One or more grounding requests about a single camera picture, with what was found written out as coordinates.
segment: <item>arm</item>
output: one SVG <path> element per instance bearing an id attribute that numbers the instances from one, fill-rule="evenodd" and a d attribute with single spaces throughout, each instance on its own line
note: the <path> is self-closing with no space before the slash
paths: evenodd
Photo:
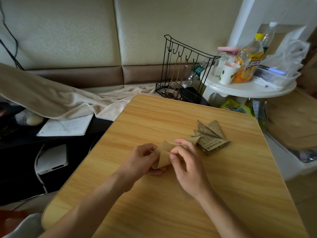
<path id="1" fill-rule="evenodd" d="M 182 188 L 194 197 L 214 223 L 222 238 L 254 237 L 238 217 L 228 208 L 220 196 L 213 190 L 203 163 L 192 142 L 176 139 L 181 145 L 173 148 L 170 156 L 176 177 Z M 186 163 L 186 170 L 174 154 L 180 154 Z"/>
<path id="2" fill-rule="evenodd" d="M 40 238 L 91 237 L 108 214 L 116 200 L 144 174 L 160 175 L 162 170 L 150 166 L 158 159 L 157 146 L 144 144 L 133 149 L 124 164 L 104 183 L 87 195 L 77 206 L 66 213 Z"/>

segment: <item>yellow bottle cap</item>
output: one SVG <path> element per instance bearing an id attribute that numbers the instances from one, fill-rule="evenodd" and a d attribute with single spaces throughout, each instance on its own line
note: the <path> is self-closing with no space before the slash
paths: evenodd
<path id="1" fill-rule="evenodd" d="M 254 37 L 254 39 L 261 40 L 261 39 L 263 39 L 263 37 L 264 37 L 264 33 L 257 33 L 256 36 Z"/>

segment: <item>paper cup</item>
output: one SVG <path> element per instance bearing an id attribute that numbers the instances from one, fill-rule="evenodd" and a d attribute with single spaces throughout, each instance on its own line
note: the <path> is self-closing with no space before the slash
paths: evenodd
<path id="1" fill-rule="evenodd" d="M 226 85 L 230 84 L 239 68 L 239 64 L 226 62 L 222 67 L 219 82 Z"/>

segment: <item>forearm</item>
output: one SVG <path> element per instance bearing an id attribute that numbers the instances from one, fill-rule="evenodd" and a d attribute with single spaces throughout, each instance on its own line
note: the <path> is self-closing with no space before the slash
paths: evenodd
<path id="1" fill-rule="evenodd" d="M 212 188 L 206 190 L 197 200 L 222 238 L 254 237 Z"/>
<path id="2" fill-rule="evenodd" d="M 125 182 L 122 179 L 116 173 L 108 177 L 40 238 L 91 237 L 125 191 Z"/>

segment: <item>white electronic device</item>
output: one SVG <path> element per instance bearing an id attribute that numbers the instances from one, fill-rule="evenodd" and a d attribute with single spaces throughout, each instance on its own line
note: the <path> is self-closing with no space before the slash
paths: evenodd
<path id="1" fill-rule="evenodd" d="M 35 171 L 45 174 L 68 165 L 66 144 L 49 148 L 38 158 Z"/>

